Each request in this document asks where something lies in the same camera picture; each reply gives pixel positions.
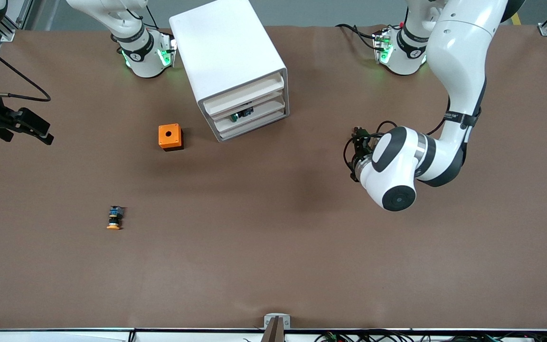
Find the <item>brown paper table cover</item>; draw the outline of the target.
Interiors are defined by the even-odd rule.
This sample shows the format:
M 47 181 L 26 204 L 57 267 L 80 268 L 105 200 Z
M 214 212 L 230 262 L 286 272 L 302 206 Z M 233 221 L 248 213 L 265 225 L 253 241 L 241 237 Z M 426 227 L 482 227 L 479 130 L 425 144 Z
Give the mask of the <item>brown paper table cover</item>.
M 51 146 L 0 140 L 0 328 L 547 328 L 547 38 L 499 29 L 458 177 L 407 210 L 349 177 L 354 126 L 420 131 L 447 105 L 348 32 L 269 27 L 290 116 L 216 141 L 183 69 L 124 67 L 109 34 L 18 32 L 0 54 L 50 93 L 8 99 Z M 184 150 L 158 145 L 177 123 Z M 122 229 L 107 229 L 111 206 Z

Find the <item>yellow mushroom pushbutton switch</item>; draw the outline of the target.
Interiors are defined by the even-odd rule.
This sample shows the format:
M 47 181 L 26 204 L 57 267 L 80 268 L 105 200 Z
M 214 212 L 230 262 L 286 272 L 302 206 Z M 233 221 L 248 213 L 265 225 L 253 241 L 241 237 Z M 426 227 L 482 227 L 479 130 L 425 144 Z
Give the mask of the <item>yellow mushroom pushbutton switch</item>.
M 108 214 L 108 225 L 107 229 L 110 230 L 120 230 L 122 229 L 122 221 L 124 218 L 124 207 L 121 206 L 111 206 L 109 208 Z

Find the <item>grey mounting bracket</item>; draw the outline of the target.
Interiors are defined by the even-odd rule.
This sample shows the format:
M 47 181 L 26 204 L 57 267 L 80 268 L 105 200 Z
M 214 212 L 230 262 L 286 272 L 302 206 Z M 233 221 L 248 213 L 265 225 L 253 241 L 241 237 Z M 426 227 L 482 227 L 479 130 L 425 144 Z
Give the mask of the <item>grey mounting bracket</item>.
M 291 329 L 291 316 L 286 313 L 268 313 L 264 316 L 264 329 L 267 328 L 271 321 L 277 322 L 277 325 L 283 330 Z

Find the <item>orange button enclosure box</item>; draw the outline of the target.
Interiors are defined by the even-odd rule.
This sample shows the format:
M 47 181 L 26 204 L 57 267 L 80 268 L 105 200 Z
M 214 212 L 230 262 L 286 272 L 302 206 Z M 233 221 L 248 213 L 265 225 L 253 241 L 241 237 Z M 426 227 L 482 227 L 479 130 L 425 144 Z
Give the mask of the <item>orange button enclosure box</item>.
M 158 145 L 166 151 L 184 150 L 184 132 L 178 123 L 158 126 Z

